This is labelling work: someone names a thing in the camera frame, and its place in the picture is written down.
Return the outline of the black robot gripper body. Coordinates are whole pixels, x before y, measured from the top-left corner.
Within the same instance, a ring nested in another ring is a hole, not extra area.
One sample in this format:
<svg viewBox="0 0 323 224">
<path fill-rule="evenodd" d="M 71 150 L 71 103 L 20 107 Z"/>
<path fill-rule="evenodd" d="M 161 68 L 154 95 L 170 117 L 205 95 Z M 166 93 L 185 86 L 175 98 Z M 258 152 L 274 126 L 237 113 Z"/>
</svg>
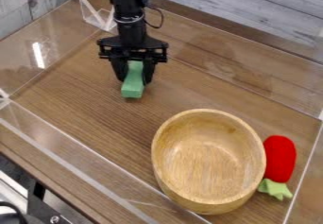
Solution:
<svg viewBox="0 0 323 224">
<path fill-rule="evenodd" d="M 99 56 L 108 60 L 169 60 L 169 44 L 150 36 L 143 20 L 118 24 L 119 35 L 98 40 Z"/>
</svg>

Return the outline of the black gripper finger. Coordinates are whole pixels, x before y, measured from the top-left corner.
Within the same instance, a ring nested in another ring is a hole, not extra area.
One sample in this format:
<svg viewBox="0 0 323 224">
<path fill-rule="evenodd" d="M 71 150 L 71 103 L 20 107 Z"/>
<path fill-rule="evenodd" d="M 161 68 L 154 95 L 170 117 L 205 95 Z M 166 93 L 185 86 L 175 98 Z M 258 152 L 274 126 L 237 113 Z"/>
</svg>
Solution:
<svg viewBox="0 0 323 224">
<path fill-rule="evenodd" d="M 120 81 L 124 81 L 126 77 L 127 77 L 127 71 L 128 71 L 127 60 L 124 60 L 124 59 L 112 59 L 111 60 L 111 65 L 112 65 L 112 69 L 114 69 L 116 78 Z"/>
<path fill-rule="evenodd" d="M 153 81 L 153 76 L 155 72 L 155 66 L 157 63 L 154 60 L 146 60 L 143 62 L 144 68 L 143 68 L 143 81 L 146 84 L 150 84 Z"/>
</svg>

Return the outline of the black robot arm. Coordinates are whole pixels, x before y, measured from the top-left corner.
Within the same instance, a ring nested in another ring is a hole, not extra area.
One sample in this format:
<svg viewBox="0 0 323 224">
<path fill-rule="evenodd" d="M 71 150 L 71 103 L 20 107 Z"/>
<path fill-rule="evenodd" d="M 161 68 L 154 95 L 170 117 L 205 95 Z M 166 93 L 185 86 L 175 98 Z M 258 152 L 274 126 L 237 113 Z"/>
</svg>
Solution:
<svg viewBox="0 0 323 224">
<path fill-rule="evenodd" d="M 169 61 L 169 43 L 154 38 L 147 30 L 153 26 L 146 18 L 150 0 L 110 0 L 115 8 L 112 20 L 118 25 L 118 35 L 98 40 L 99 56 L 111 62 L 120 81 L 130 73 L 130 62 L 143 62 L 142 80 L 150 84 L 158 63 Z"/>
</svg>

